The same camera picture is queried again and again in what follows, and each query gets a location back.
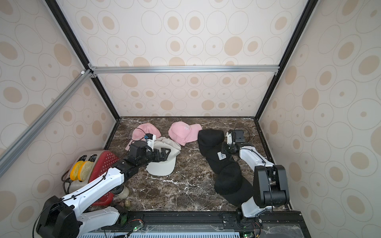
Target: pink baseball cap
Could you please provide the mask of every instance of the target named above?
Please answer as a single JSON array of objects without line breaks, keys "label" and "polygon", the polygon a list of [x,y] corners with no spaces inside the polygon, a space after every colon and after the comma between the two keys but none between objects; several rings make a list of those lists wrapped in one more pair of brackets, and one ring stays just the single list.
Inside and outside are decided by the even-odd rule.
[{"label": "pink baseball cap", "polygon": [[132,138],[131,138],[131,141],[126,146],[126,150],[130,149],[130,145],[133,141],[142,139],[142,137],[144,137],[147,133],[151,133],[151,134],[155,135],[156,138],[159,138],[160,136],[162,136],[160,134],[159,130],[154,125],[152,125],[151,123],[140,124],[137,128],[139,128],[139,129],[135,129],[132,132]]},{"label": "pink baseball cap", "polygon": [[188,125],[185,122],[178,121],[171,125],[168,134],[169,137],[174,141],[184,146],[185,143],[197,141],[199,131],[202,130],[200,124]]}]

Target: metal rail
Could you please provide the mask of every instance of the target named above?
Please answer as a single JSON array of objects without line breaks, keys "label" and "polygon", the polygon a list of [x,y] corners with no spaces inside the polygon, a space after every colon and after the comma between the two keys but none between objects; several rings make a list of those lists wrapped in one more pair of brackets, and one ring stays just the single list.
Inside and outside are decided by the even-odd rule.
[{"label": "metal rail", "polygon": [[147,66],[90,67],[96,73],[218,73],[218,72],[278,72],[278,65],[219,65],[219,66]]},{"label": "metal rail", "polygon": [[11,167],[16,159],[32,143],[32,141],[45,128],[50,120],[61,110],[66,102],[73,96],[79,87],[89,79],[91,71],[88,69],[84,74],[73,80],[65,91],[34,121],[32,125],[18,137],[18,139],[5,151],[0,158],[0,177]]}]

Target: power cord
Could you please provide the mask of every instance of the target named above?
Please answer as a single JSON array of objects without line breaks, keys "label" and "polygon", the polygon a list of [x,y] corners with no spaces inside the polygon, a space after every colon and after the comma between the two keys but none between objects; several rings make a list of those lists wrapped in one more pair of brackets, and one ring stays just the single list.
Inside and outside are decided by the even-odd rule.
[{"label": "power cord", "polygon": [[274,205],[273,205],[273,203],[272,203],[271,185],[270,185],[270,180],[269,180],[269,176],[267,175],[267,173],[266,173],[266,176],[267,176],[267,182],[269,183],[270,199],[271,199],[271,211],[274,212]]},{"label": "power cord", "polygon": [[[65,194],[68,195],[70,192],[69,192],[69,189],[70,189],[70,185],[73,181],[70,179],[70,178],[67,178],[63,183],[62,183],[62,189],[64,190]],[[67,190],[65,188],[65,184],[66,183],[69,183],[68,187],[67,187]]]},{"label": "power cord", "polygon": [[[132,129],[139,129],[139,130],[141,130],[141,131],[144,133],[144,135],[146,135],[146,132],[143,131],[141,128],[138,128],[138,127],[131,128],[131,129],[128,131],[128,135],[131,133]],[[132,139],[132,136],[131,136],[131,140],[132,140],[132,141],[141,141],[143,138],[144,138],[144,136],[143,136],[141,139],[139,139],[139,140],[134,140],[134,139]]]},{"label": "power cord", "polygon": [[241,227],[240,226],[240,223],[238,223],[237,222],[237,226],[239,227],[239,228],[241,228],[242,230],[244,230],[244,229],[246,229],[248,226],[250,226],[251,224],[249,224],[249,225],[245,225],[245,224],[243,224],[243,227]]},{"label": "power cord", "polygon": [[[131,220],[131,221],[127,222],[127,224],[130,223],[130,222],[136,221],[136,220],[138,220],[138,221],[141,222],[141,225],[142,225],[142,226],[141,226],[140,228],[142,228],[143,225],[144,225],[144,223],[143,223],[143,221],[142,221],[141,219],[134,219],[134,220]],[[128,232],[126,235],[114,236],[113,238],[128,238],[133,232],[139,230],[140,228],[138,228],[138,229],[132,229],[132,230],[131,230],[130,232]]]},{"label": "power cord", "polygon": [[61,176],[61,181],[62,181],[62,182],[65,181],[64,177],[65,177],[65,175],[66,175],[67,173],[69,173],[69,171],[70,171],[70,169],[69,169],[68,171],[66,171],[66,172]]},{"label": "power cord", "polygon": [[71,196],[71,197],[68,198],[68,199],[64,199],[64,200],[62,200],[62,201],[59,201],[59,202],[50,204],[49,206],[47,206],[47,207],[45,207],[44,209],[42,209],[42,211],[38,214],[38,216],[36,217],[36,220],[35,220],[35,222],[34,222],[34,224],[33,224],[32,238],[34,238],[34,230],[35,230],[35,228],[36,228],[36,224],[37,224],[38,218],[41,216],[41,214],[42,214],[47,208],[49,208],[49,207],[51,207],[51,206],[53,206],[53,205],[62,203],[62,202],[64,202],[64,201],[68,201],[68,200],[70,200],[70,199],[75,199],[75,198],[78,197],[79,195],[81,195],[81,194],[87,192],[88,190],[92,189],[93,187],[97,186],[101,181],[103,181],[103,180],[106,179],[106,175],[107,175],[108,171],[109,171],[109,170],[107,170],[107,171],[106,171],[106,174],[104,174],[104,175],[102,176],[102,179],[101,179],[101,180],[99,180],[96,184],[94,184],[94,185],[91,186],[90,188],[86,189],[85,191],[83,191],[83,192],[81,192],[81,193],[79,193],[79,194],[77,194],[77,195],[73,195],[73,196]]},{"label": "power cord", "polygon": [[[257,226],[259,227],[259,233],[258,233],[257,235],[255,235],[255,224],[257,224]],[[262,233],[261,226],[258,225],[258,223],[256,223],[256,222],[253,222],[253,226],[254,226],[254,236],[255,236],[256,238],[259,238],[259,236],[260,236],[261,233]]]}]

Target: black cable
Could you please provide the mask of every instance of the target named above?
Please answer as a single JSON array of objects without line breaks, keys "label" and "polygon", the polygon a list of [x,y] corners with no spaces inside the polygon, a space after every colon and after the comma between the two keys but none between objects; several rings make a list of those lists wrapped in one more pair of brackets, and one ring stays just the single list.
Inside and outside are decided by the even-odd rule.
[{"label": "black cable", "polygon": [[[131,128],[131,129],[129,130],[129,132],[128,132],[128,135],[131,133],[132,129],[139,129],[139,130],[141,130],[141,131],[144,133],[144,136],[146,135],[146,132],[143,131],[141,128],[138,128],[138,127]],[[143,138],[141,138],[140,140],[134,140],[134,139],[132,139],[132,136],[131,136],[131,140],[132,140],[132,141],[141,141]]]},{"label": "black cable", "polygon": [[131,230],[125,235],[118,235],[118,236],[114,236],[113,238],[125,238],[125,237],[128,238],[131,235],[131,233],[133,233],[133,230]]},{"label": "black cable", "polygon": [[245,224],[243,224],[243,225],[244,225],[244,227],[242,228],[240,226],[240,223],[237,222],[237,226],[239,226],[239,228],[241,228],[241,229],[246,229],[247,227],[249,227],[251,225],[251,223],[249,225],[245,225]]},{"label": "black cable", "polygon": [[62,183],[62,189],[64,190],[65,195],[68,195],[69,193],[66,191],[65,184],[67,182],[67,179]]},{"label": "black cable", "polygon": [[65,181],[64,177],[65,177],[65,175],[66,175],[67,173],[69,173],[69,171],[70,171],[70,169],[69,169],[68,171],[66,171],[66,172],[61,176],[61,181],[62,181],[62,182]]},{"label": "black cable", "polygon": [[272,203],[272,192],[271,192],[271,185],[270,185],[270,180],[269,180],[269,176],[267,175],[266,173],[266,176],[267,176],[267,182],[269,183],[269,190],[270,190],[270,200],[271,200],[271,211],[274,212],[274,206],[273,206],[273,203]]},{"label": "black cable", "polygon": [[[248,149],[248,148],[240,148],[239,150],[250,150],[250,149]],[[256,153],[256,154],[261,158],[262,163],[263,163],[263,166],[266,165],[266,162],[262,159],[262,156],[261,156],[260,154],[258,154],[257,152],[255,152],[255,150],[250,150],[250,151]]]},{"label": "black cable", "polygon": [[71,182],[68,182],[68,183],[69,183],[69,186],[67,187],[67,193],[69,194],[70,193],[69,189],[70,189]]},{"label": "black cable", "polygon": [[83,191],[83,192],[81,192],[81,193],[79,193],[79,194],[77,194],[77,195],[72,195],[72,196],[71,196],[70,198],[68,198],[68,199],[64,199],[64,200],[62,200],[62,201],[59,201],[59,202],[50,204],[49,206],[47,206],[47,207],[45,207],[44,209],[42,209],[42,211],[38,214],[38,216],[36,217],[36,221],[35,221],[34,224],[33,224],[32,238],[34,238],[34,230],[35,230],[35,228],[36,228],[36,224],[37,224],[38,218],[41,216],[41,214],[42,214],[47,208],[49,208],[49,207],[51,207],[51,206],[53,206],[53,205],[59,204],[59,203],[61,203],[61,202],[70,200],[70,199],[76,199],[77,196],[79,196],[79,195],[81,195],[81,194],[87,192],[88,190],[90,190],[90,189],[92,189],[93,187],[97,186],[102,180],[105,180],[108,171],[109,171],[109,170],[107,170],[107,171],[106,171],[106,174],[102,176],[103,178],[102,178],[101,180],[99,180],[96,184],[94,184],[94,185],[91,186],[90,188],[86,189],[85,191]]}]

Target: white label on cap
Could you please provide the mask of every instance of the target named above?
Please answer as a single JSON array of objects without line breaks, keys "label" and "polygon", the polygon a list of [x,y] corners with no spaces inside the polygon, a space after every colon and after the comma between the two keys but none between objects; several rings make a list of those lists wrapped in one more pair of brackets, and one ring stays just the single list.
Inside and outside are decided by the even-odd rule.
[{"label": "white label on cap", "polygon": [[219,160],[223,160],[223,159],[226,158],[226,155],[223,154],[223,153],[221,153],[221,151],[220,151],[220,152],[217,152],[217,155],[218,155]]}]

